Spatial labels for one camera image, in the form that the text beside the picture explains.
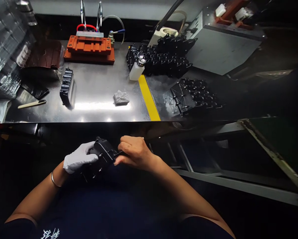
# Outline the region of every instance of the orange fixture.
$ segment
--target orange fixture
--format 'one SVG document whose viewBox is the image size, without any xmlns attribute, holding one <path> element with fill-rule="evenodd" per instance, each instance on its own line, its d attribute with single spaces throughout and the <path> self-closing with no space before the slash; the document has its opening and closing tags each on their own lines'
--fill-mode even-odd
<svg viewBox="0 0 298 239">
<path fill-rule="evenodd" d="M 226 5 L 226 12 L 221 17 L 215 17 L 215 21 L 224 25 L 231 25 L 236 21 L 235 14 L 249 4 L 249 0 L 232 0 Z M 253 26 L 246 25 L 242 21 L 236 23 L 236 27 L 253 30 Z"/>
<path fill-rule="evenodd" d="M 64 60 L 113 65 L 115 54 L 109 38 L 70 36 Z"/>
</svg>

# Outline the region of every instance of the gray machine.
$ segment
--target gray machine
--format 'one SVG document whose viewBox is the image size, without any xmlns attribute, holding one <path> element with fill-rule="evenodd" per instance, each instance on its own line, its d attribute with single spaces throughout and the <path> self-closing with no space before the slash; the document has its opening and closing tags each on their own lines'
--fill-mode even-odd
<svg viewBox="0 0 298 239">
<path fill-rule="evenodd" d="M 266 39 L 260 26 L 246 30 L 215 22 L 215 10 L 219 4 L 205 7 L 189 29 L 187 39 L 198 38 L 188 52 L 187 58 L 193 66 L 219 75 L 225 75 L 243 64 L 257 47 Z"/>
</svg>

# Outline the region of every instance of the bare hand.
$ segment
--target bare hand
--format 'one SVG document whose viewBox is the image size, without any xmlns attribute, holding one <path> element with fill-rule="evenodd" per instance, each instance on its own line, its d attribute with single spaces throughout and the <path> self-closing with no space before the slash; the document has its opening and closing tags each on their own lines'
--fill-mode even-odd
<svg viewBox="0 0 298 239">
<path fill-rule="evenodd" d="M 120 155 L 116 158 L 115 165 L 120 163 L 146 170 L 154 171 L 162 159 L 154 155 L 147 147 L 142 137 L 123 136 L 120 139 L 118 149 L 124 151 L 127 156 Z"/>
</svg>

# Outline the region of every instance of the silver bangle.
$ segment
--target silver bangle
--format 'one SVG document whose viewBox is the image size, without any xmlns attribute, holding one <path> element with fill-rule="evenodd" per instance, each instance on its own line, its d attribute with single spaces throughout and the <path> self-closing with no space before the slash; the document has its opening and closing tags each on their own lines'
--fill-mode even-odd
<svg viewBox="0 0 298 239">
<path fill-rule="evenodd" d="M 56 187 L 61 187 L 61 186 L 58 186 L 56 183 L 55 183 L 55 181 L 54 181 L 54 178 L 53 178 L 53 171 L 52 171 L 52 173 L 51 173 L 51 176 L 52 176 L 52 182 L 53 182 L 53 184 L 56 186 Z"/>
</svg>

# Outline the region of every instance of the finger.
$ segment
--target finger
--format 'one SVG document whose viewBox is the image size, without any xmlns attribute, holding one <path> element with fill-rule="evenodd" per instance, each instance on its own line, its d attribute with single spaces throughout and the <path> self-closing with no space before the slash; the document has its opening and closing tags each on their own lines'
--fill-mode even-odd
<svg viewBox="0 0 298 239">
<path fill-rule="evenodd" d="M 88 153 L 88 151 L 93 148 L 95 144 L 95 141 L 89 142 L 89 143 L 84 143 L 82 146 L 84 147 L 85 153 Z"/>
<path fill-rule="evenodd" d="M 135 139 L 135 137 L 131 137 L 131 136 L 125 135 L 125 136 L 123 136 L 123 137 L 120 138 L 120 142 L 126 142 L 126 143 L 132 145 L 134 139 Z"/>
<path fill-rule="evenodd" d="M 85 163 L 94 163 L 98 160 L 98 156 L 95 154 L 88 154 L 84 157 Z"/>
<path fill-rule="evenodd" d="M 127 156 L 124 156 L 124 155 L 119 155 L 113 164 L 115 166 L 117 166 L 120 163 L 134 166 L 134 162 L 130 158 L 128 158 Z"/>
<path fill-rule="evenodd" d="M 118 145 L 118 149 L 124 151 L 128 155 L 130 154 L 130 148 L 131 148 L 131 145 L 126 142 L 121 142 Z"/>
</svg>

